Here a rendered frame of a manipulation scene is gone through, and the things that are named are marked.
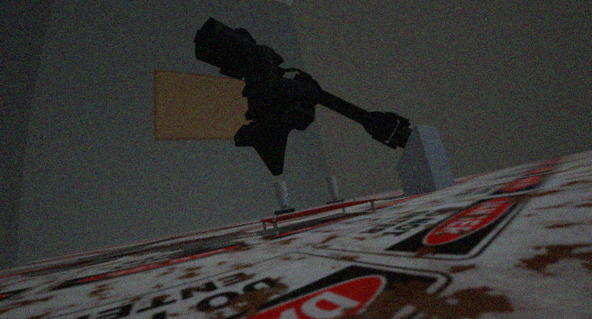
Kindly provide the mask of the red circuit board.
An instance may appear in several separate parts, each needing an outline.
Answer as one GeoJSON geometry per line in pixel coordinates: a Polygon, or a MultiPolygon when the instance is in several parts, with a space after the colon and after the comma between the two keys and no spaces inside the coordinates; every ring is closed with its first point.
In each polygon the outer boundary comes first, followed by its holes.
{"type": "Polygon", "coordinates": [[[337,182],[336,182],[336,177],[329,176],[326,178],[322,178],[322,180],[325,181],[327,191],[329,193],[329,197],[332,198],[331,202],[326,203],[326,204],[328,204],[328,207],[321,207],[318,209],[311,209],[311,210],[297,212],[297,213],[293,213],[293,212],[295,212],[295,208],[287,209],[287,207],[286,207],[286,205],[289,205],[288,198],[287,198],[288,193],[287,193],[287,188],[286,188],[286,181],[275,182],[275,183],[270,184],[271,187],[274,187],[275,198],[276,198],[277,204],[278,204],[278,206],[280,206],[281,210],[275,211],[273,208],[272,209],[272,218],[268,218],[266,220],[262,219],[261,222],[263,223],[264,231],[267,230],[266,223],[272,223],[275,235],[277,235],[278,234],[278,227],[277,227],[276,222],[285,221],[285,220],[289,220],[289,219],[293,219],[293,218],[299,218],[299,217],[303,217],[303,216],[307,216],[307,215],[313,215],[316,213],[326,212],[329,210],[339,209],[339,208],[342,208],[343,213],[345,213],[345,207],[349,207],[349,206],[356,205],[356,204],[362,204],[362,203],[366,203],[369,201],[372,205],[372,211],[375,211],[374,201],[376,201],[377,199],[372,198],[370,200],[365,200],[365,201],[356,201],[355,194],[353,194],[354,202],[344,203],[343,201],[345,201],[345,199],[337,200],[337,196],[339,193],[338,193],[338,186],[337,186],[337,182]],[[338,204],[339,201],[342,201],[342,203],[338,204]],[[337,202],[337,204],[329,206],[329,204],[332,204],[335,202],[337,202]],[[290,213],[290,212],[292,212],[292,214],[281,216],[281,214],[290,213]],[[277,215],[277,217],[275,215],[277,215]],[[278,215],[279,215],[279,217],[278,217],[278,215]]]}

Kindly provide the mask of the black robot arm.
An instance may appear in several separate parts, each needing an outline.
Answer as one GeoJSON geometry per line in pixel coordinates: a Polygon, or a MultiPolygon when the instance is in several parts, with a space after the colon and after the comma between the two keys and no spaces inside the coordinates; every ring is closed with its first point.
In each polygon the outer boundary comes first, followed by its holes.
{"type": "MultiPolygon", "coordinates": [[[[300,74],[296,74],[294,79],[311,82],[317,88],[320,98],[319,104],[361,123],[373,139],[390,148],[396,149],[399,146],[404,149],[413,131],[408,128],[409,120],[397,113],[392,111],[367,112],[324,91],[316,79],[312,79],[312,76],[302,70],[279,67],[278,65],[284,61],[281,55],[267,45],[256,45],[256,40],[244,28],[233,30],[210,17],[201,30],[198,29],[194,42],[197,60],[214,65],[220,68],[219,73],[235,79],[242,80],[242,77],[246,78],[248,74],[258,70],[271,70],[282,77],[285,72],[297,71],[300,74]],[[399,124],[397,120],[400,121],[399,124]],[[389,142],[384,142],[386,140],[389,142]]],[[[292,112],[293,120],[298,121],[293,129],[303,131],[310,123],[313,123],[315,107],[316,105],[310,110],[305,110],[301,107],[300,101],[296,101],[291,106],[294,110],[292,112]]]]}

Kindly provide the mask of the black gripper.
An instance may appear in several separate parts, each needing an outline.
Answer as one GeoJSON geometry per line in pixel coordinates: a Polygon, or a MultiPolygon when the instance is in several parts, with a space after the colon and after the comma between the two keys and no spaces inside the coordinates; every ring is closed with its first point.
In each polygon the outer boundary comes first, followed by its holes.
{"type": "Polygon", "coordinates": [[[288,134],[297,125],[291,106],[300,101],[310,110],[320,102],[317,88],[311,82],[279,76],[271,70],[248,74],[242,97],[248,98],[246,120],[234,135],[235,146],[252,146],[273,176],[283,173],[288,134]]]}

